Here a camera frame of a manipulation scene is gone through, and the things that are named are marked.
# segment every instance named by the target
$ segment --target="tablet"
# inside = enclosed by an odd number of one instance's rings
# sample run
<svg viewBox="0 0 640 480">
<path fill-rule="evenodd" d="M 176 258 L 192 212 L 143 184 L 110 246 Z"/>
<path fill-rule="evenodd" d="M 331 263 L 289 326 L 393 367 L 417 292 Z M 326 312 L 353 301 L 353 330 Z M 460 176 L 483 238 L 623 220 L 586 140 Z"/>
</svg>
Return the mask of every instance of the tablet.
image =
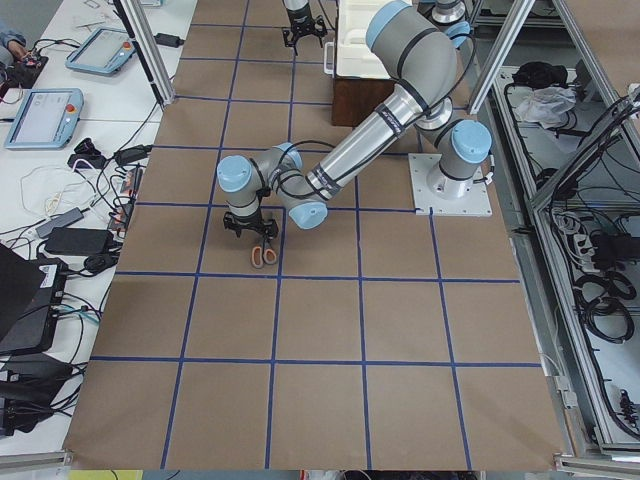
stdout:
<svg viewBox="0 0 640 480">
<path fill-rule="evenodd" d="M 99 28 L 65 62 L 67 68 L 97 75 L 111 75 L 135 52 L 129 35 L 117 28 Z"/>
<path fill-rule="evenodd" d="M 77 88 L 31 90 L 4 142 L 10 150 L 62 148 L 73 135 L 84 104 Z"/>
</svg>

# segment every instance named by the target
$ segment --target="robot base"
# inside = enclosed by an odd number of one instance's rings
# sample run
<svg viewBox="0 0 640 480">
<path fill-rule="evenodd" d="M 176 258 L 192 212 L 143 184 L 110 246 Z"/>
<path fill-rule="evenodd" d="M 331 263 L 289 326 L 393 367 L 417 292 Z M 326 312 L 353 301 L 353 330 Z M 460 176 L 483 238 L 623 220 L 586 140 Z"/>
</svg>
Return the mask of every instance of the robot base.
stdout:
<svg viewBox="0 0 640 480">
<path fill-rule="evenodd" d="M 487 186 L 484 183 L 474 183 L 467 195 L 458 200 L 441 198 L 427 187 L 427 174 L 439 161 L 440 155 L 414 153 L 409 155 L 416 214 L 429 215 L 433 209 L 433 214 L 437 216 L 490 217 L 491 204 Z M 478 169 L 474 179 L 480 178 L 482 178 L 482 172 Z"/>
</svg>

